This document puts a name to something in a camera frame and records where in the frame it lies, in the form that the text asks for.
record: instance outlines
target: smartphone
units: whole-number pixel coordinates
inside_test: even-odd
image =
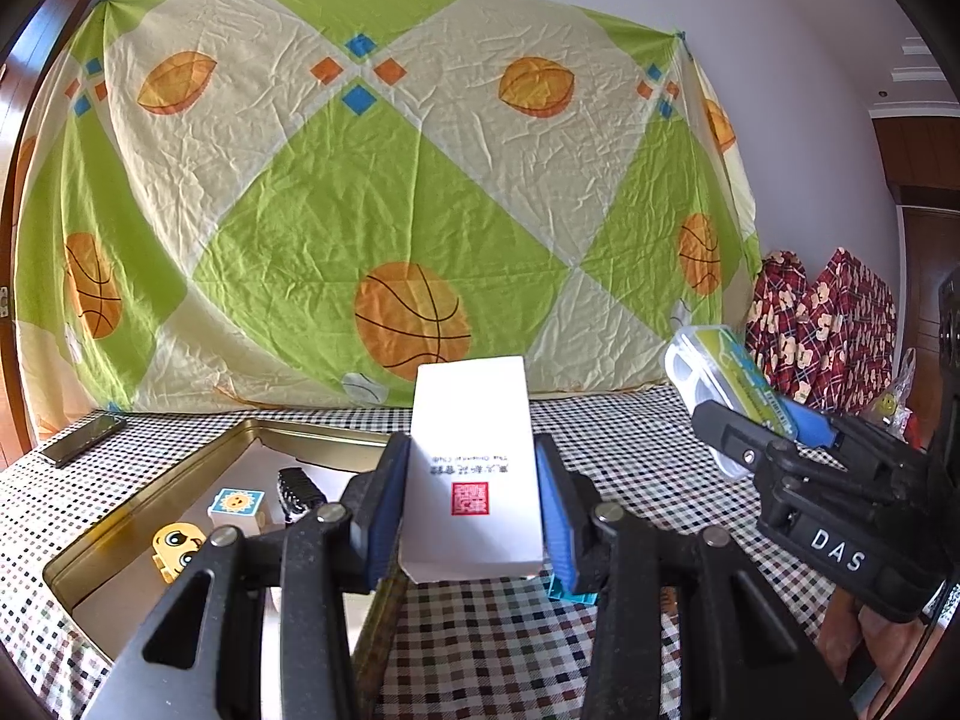
[[[102,442],[107,436],[112,436],[127,423],[112,413],[102,413],[83,427],[68,433],[62,439],[56,440],[50,446],[40,450],[40,454],[51,461],[55,469],[62,469],[72,463],[86,450],[97,442]]]

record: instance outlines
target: red plaid fabric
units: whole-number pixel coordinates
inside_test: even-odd
[[[843,248],[810,285],[803,273],[791,252],[764,260],[747,348],[777,391],[818,410],[856,412],[890,383],[893,295]]]

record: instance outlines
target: green product label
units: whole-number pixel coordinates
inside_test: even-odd
[[[795,439],[797,426],[793,419],[730,329],[701,327],[694,335],[712,359],[718,384],[726,385],[736,396],[744,415],[774,433]]]

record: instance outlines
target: metal screw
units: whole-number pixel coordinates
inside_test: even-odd
[[[624,514],[626,512],[623,511],[623,507],[618,503],[613,503],[613,501],[597,504],[593,510],[594,517],[601,522],[618,522],[618,520],[623,519]]]
[[[719,525],[704,528],[704,541],[709,547],[725,547],[730,543],[730,534]]]
[[[208,541],[215,547],[227,547],[237,541],[237,528],[232,525],[222,525],[210,533]]]
[[[347,507],[342,503],[325,503],[317,509],[317,519],[320,522],[340,522],[347,516]]]

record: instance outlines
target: plastic bag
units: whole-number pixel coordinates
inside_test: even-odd
[[[901,359],[899,376],[860,412],[860,416],[887,433],[904,438],[904,430],[911,410],[906,407],[906,399],[913,386],[913,375],[917,368],[917,353],[913,347],[904,352]]]

